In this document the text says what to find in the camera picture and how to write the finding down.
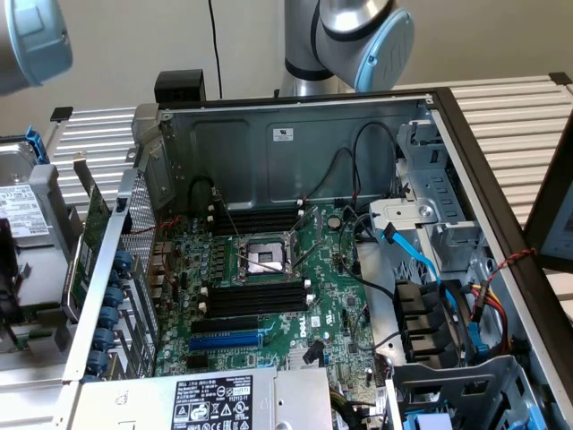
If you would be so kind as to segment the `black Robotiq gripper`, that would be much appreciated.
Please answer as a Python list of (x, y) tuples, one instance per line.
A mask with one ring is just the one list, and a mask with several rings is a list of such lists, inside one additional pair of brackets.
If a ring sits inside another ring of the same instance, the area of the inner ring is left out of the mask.
[(8, 219), (1, 219), (1, 314), (20, 314), (14, 279), (18, 264)]

